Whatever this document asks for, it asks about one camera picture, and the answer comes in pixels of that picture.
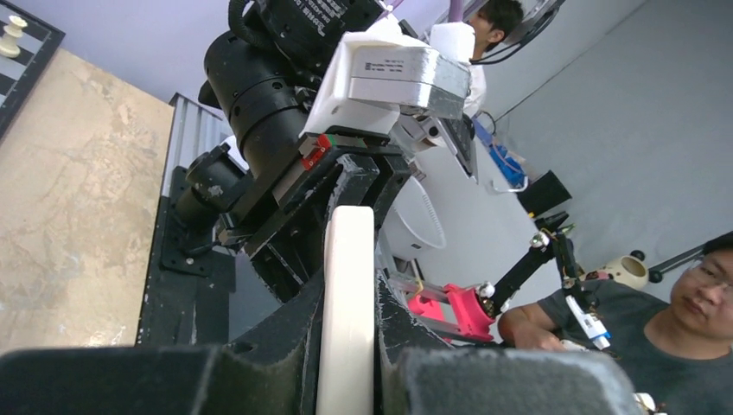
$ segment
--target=purple pipe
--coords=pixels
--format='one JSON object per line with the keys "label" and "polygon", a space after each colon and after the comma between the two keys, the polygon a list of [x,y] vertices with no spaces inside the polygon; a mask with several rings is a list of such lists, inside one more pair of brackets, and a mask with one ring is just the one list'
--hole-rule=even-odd
{"label": "purple pipe", "polygon": [[448,22],[463,21],[463,0],[450,0],[448,9]]}

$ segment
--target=corrugated metal panel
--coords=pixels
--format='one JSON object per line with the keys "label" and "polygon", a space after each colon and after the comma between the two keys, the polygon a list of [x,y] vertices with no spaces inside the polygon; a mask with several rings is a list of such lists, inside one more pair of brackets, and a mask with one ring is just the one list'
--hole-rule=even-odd
{"label": "corrugated metal panel", "polygon": [[163,196],[169,195],[173,169],[178,166],[187,168],[201,153],[211,150],[233,134],[227,122],[179,93],[170,100],[170,104],[175,111],[161,186]]}

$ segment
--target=black hair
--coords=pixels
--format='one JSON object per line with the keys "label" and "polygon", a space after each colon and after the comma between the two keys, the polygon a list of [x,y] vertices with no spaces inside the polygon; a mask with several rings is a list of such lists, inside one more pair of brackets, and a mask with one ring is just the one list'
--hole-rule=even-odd
{"label": "black hair", "polygon": [[[492,24],[493,29],[504,32],[504,38],[522,23],[525,11],[518,0],[488,0],[478,11],[479,16]],[[493,49],[500,42],[488,45],[484,52]]]}
{"label": "black hair", "polygon": [[728,232],[723,236],[705,242],[703,255],[717,251],[733,251],[733,232]]}

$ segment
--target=white wall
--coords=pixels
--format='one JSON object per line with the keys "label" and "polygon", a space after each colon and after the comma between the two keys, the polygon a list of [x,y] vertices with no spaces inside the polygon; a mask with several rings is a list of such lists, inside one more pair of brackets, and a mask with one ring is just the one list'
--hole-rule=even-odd
{"label": "white wall", "polygon": [[573,194],[584,267],[634,249],[654,265],[733,230],[730,16],[729,0],[649,0],[500,123]]}
{"label": "white wall", "polygon": [[62,47],[155,97],[198,96],[227,0],[15,0],[67,33]]}
{"label": "white wall", "polygon": [[[567,0],[552,24],[508,60],[485,67],[483,109],[501,117],[588,50],[646,0]],[[523,0],[525,10],[534,1]]]}
{"label": "white wall", "polygon": [[[521,0],[526,9],[535,0]],[[487,68],[487,109],[503,114],[597,42],[644,0],[567,0],[556,21],[511,60]],[[63,47],[159,99],[198,95],[203,55],[225,30],[227,0],[16,0],[67,33]],[[449,0],[404,0],[395,15],[426,30]]]}

